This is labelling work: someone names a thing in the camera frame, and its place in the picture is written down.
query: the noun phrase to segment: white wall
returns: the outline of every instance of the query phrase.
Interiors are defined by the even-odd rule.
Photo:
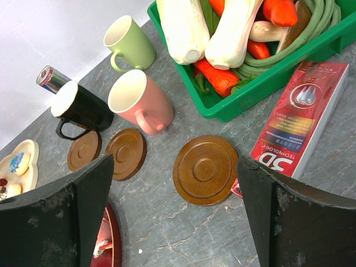
[[[49,107],[54,94],[36,84],[44,66],[80,80],[109,55],[110,24],[128,14],[142,26],[152,2],[0,0],[0,149]]]

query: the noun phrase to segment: coaster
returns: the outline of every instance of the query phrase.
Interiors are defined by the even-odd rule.
[[[125,181],[133,177],[144,164],[146,140],[137,130],[125,129],[110,140],[105,153],[113,154],[115,160],[113,180]]]
[[[219,136],[200,136],[178,153],[173,167],[177,192],[189,203],[210,206],[231,194],[238,153]]]
[[[89,162],[98,158],[101,150],[101,136],[96,131],[91,131],[74,141],[69,149],[67,163],[71,171],[84,167]]]

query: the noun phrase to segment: carrot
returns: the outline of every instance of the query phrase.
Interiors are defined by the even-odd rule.
[[[209,0],[209,2],[213,10],[221,17],[225,8],[225,0]],[[265,43],[256,43],[251,40],[248,42],[247,51],[257,60],[264,60],[271,56]]]
[[[230,96],[232,88],[240,81],[239,76],[233,71],[218,70],[214,68],[206,58],[195,62],[193,65],[204,74],[215,92],[222,97]]]
[[[221,17],[225,8],[225,0],[209,0],[211,7]]]
[[[265,60],[271,56],[266,43],[254,42],[249,39],[247,50],[257,60]]]
[[[263,15],[279,27],[292,27],[298,22],[293,0],[265,0]]]

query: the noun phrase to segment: plastic basket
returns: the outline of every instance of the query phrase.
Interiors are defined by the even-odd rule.
[[[227,98],[220,97],[212,89],[208,94],[197,90],[191,80],[194,77],[191,66],[175,63],[199,113],[205,118],[217,118],[221,122],[228,122],[285,86],[301,61],[325,61],[336,53],[342,53],[346,46],[356,41],[354,33],[356,1],[335,0],[335,2],[342,12],[342,20],[338,25],[307,43]],[[167,47],[155,1],[148,8],[147,13]]]

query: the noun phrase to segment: countertop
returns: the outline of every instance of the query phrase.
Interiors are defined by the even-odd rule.
[[[259,266],[243,201],[231,195],[212,207],[188,204],[176,192],[172,167],[184,144],[201,135],[218,135],[239,153],[249,154],[283,90],[266,98],[229,123],[206,120],[196,110],[172,59],[151,22],[143,26],[157,57],[145,72],[166,92],[175,110],[173,123],[157,135],[145,135],[147,157],[133,178],[113,181],[108,201],[118,219],[123,245],[123,266]],[[311,186],[356,199],[356,44],[330,61],[351,63],[349,83],[300,179]],[[107,101],[120,77],[106,58],[80,84]],[[68,173],[71,141],[55,134],[59,120],[47,110],[1,152],[9,155],[25,139],[39,143],[37,187]],[[120,130],[137,128],[115,115],[102,136],[103,154]],[[74,126],[67,132],[78,132]]]

